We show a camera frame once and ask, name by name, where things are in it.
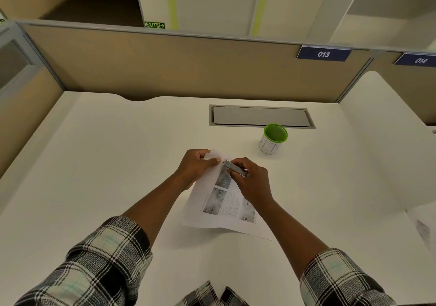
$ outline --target green cup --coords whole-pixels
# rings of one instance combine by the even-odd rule
[[[269,155],[276,153],[283,142],[288,139],[288,131],[281,125],[269,124],[263,129],[259,149]]]

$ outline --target blue sign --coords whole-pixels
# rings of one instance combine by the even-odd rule
[[[298,59],[316,59],[317,61],[346,61],[351,49],[301,46]]]
[[[402,54],[394,65],[436,67],[436,56],[428,54]]]

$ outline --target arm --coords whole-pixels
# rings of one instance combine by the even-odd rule
[[[300,280],[304,303],[311,305],[395,305],[382,287],[345,253],[329,248],[295,220],[271,194],[268,171],[247,158],[232,160],[247,177],[228,171],[279,242]]]
[[[216,158],[188,150],[177,171],[122,216],[106,220],[68,251],[65,261],[16,305],[134,305],[162,223],[179,194]]]

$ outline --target black and white plaid fabric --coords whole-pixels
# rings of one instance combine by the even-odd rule
[[[16,305],[134,305],[152,253],[147,235],[126,217],[112,217],[74,246],[66,260]],[[331,248],[304,271],[300,290],[306,306],[390,306],[395,302],[345,253]],[[210,281],[177,306],[248,306],[226,287],[218,299]]]

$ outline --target printed photo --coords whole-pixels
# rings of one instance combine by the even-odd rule
[[[227,167],[222,166],[215,185],[228,189],[228,187],[230,187],[230,182],[232,182],[232,177],[227,173]]]
[[[243,206],[239,212],[238,219],[254,223],[256,210],[253,205],[247,200],[243,199]]]
[[[203,212],[218,215],[219,211],[221,210],[222,203],[224,202],[226,193],[227,192],[225,190],[213,188]]]

